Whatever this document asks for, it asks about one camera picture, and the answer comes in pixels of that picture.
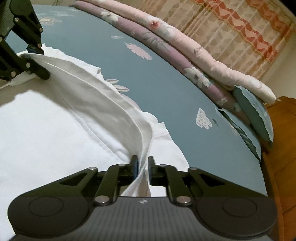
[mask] orange wavy pattern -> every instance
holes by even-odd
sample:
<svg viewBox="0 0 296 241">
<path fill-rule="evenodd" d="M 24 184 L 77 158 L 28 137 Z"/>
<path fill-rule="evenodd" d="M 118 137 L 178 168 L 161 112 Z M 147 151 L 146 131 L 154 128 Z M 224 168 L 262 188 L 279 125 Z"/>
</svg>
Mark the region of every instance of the orange wavy pattern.
<svg viewBox="0 0 296 241">
<path fill-rule="evenodd" d="M 221 0 L 195 0 L 199 4 L 203 4 L 209 10 L 214 11 L 216 15 L 228 21 L 228 23 L 251 44 L 255 50 L 262 54 L 264 59 L 272 62 L 275 56 L 278 54 L 277 50 L 268 42 L 266 42 L 262 35 L 254 30 L 251 24 L 242 19 L 236 11 L 227 8 Z"/>
<path fill-rule="evenodd" d="M 278 14 L 268 8 L 268 5 L 264 0 L 245 0 L 249 6 L 254 7 L 258 10 L 261 17 L 268 20 L 272 28 L 281 33 L 283 37 L 288 31 L 289 26 L 279 19 Z"/>
</svg>

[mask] white flower print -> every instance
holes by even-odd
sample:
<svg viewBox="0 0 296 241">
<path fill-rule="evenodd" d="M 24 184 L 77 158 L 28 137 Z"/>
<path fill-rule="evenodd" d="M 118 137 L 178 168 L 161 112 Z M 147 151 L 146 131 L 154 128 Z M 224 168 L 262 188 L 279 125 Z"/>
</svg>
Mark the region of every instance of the white flower print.
<svg viewBox="0 0 296 241">
<path fill-rule="evenodd" d="M 101 17 L 103 20 L 105 20 L 106 22 L 114 25 L 117 21 L 118 21 L 118 15 L 109 12 L 109 11 L 102 11 L 101 12 Z"/>
<path fill-rule="evenodd" d="M 131 43 L 125 43 L 126 46 L 135 54 L 140 56 L 141 58 L 145 58 L 147 60 L 152 60 L 152 57 L 150 54 L 148 54 L 144 49 L 141 49 L 139 46 Z"/>
<path fill-rule="evenodd" d="M 198 48 L 194 49 L 193 52 L 195 53 L 196 57 L 198 57 L 199 51 L 202 49 L 202 46 L 199 46 Z"/>
<path fill-rule="evenodd" d="M 123 39 L 122 36 L 111 36 L 111 38 L 113 38 L 113 39 Z"/>
<path fill-rule="evenodd" d="M 185 68 L 185 76 L 192 81 L 199 89 L 202 88 L 202 86 L 209 87 L 212 83 L 210 80 L 204 76 L 204 74 L 197 68 L 191 67 L 191 68 Z"/>
<path fill-rule="evenodd" d="M 67 16 L 73 16 L 71 14 L 68 14 L 66 12 L 60 12 L 60 11 L 50 11 L 54 13 L 57 17 L 67 17 Z"/>
<path fill-rule="evenodd" d="M 233 104 L 233 108 L 235 112 L 240 112 L 242 110 L 237 102 Z"/>
<path fill-rule="evenodd" d="M 199 108 L 198 109 L 198 113 L 197 113 L 197 117 L 196 117 L 196 124 L 201 127 L 201 128 L 206 128 L 208 129 L 209 126 L 213 127 L 212 123 L 210 122 L 210 120 L 207 118 L 205 112 Z"/>
<path fill-rule="evenodd" d="M 217 101 L 216 104 L 217 104 L 218 106 L 222 106 L 222 105 L 224 105 L 227 101 L 228 101 L 228 100 L 227 100 L 225 97 L 223 97 L 221 100 Z"/>
<path fill-rule="evenodd" d="M 39 13 L 39 14 L 36 14 L 36 16 L 39 19 L 41 25 L 51 26 L 51 25 L 54 25 L 55 23 L 62 22 L 62 20 L 60 19 L 47 16 L 47 13 Z"/>
<path fill-rule="evenodd" d="M 105 80 L 107 81 L 108 83 L 112 84 L 116 89 L 117 91 L 120 93 L 120 92 L 128 92 L 130 91 L 128 88 L 124 87 L 124 86 L 121 86 L 121 85 L 116 85 L 118 83 L 119 80 L 117 79 L 107 79 Z M 132 106 L 134 106 L 135 108 L 141 110 L 141 108 L 139 107 L 139 105 L 133 101 L 130 97 L 124 95 L 124 94 L 121 94 L 121 97 L 124 98 L 128 103 L 130 103 Z"/>
<path fill-rule="evenodd" d="M 139 18 L 139 23 L 152 32 L 156 33 L 166 41 L 170 41 L 175 36 L 175 28 L 161 19 L 153 16 Z"/>
</svg>

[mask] pink blanket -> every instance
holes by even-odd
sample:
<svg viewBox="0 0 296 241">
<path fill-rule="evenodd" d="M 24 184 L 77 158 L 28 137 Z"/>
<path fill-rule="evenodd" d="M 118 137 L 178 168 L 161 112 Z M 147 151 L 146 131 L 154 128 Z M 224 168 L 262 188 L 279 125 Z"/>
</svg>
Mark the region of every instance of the pink blanket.
<svg viewBox="0 0 296 241">
<path fill-rule="evenodd" d="M 161 19 L 114 0 L 84 1 L 114 12 L 151 30 L 221 84 L 245 87 L 268 104 L 272 104 L 276 100 L 274 93 L 268 86 L 253 76 L 230 69 L 225 64 L 216 61 L 200 44 Z"/>
</svg>

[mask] white cloth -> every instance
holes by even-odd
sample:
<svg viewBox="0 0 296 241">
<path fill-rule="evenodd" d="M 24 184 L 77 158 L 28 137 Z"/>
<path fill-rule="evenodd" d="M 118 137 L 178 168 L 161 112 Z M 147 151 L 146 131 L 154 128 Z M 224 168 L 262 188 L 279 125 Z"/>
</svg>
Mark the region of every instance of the white cloth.
<svg viewBox="0 0 296 241">
<path fill-rule="evenodd" d="M 129 163 L 137 155 L 140 174 L 122 195 L 148 196 L 149 155 L 157 164 L 189 167 L 164 123 L 127 102 L 100 68 L 42 48 L 44 56 L 26 55 L 50 71 L 49 80 L 24 72 L 0 87 L 1 241 L 14 235 L 7 208 L 24 192 L 88 167 L 103 171 Z M 165 196 L 163 188 L 151 193 Z"/>
</svg>

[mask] wooden furniture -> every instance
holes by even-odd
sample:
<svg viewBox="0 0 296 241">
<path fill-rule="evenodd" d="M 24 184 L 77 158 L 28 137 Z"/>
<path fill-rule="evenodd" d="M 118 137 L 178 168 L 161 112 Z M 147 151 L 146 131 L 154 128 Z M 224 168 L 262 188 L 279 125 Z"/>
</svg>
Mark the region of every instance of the wooden furniture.
<svg viewBox="0 0 296 241">
<path fill-rule="evenodd" d="M 280 97 L 266 106 L 274 129 L 274 148 L 261 163 L 269 196 L 278 208 L 279 241 L 296 237 L 296 99 Z"/>
</svg>

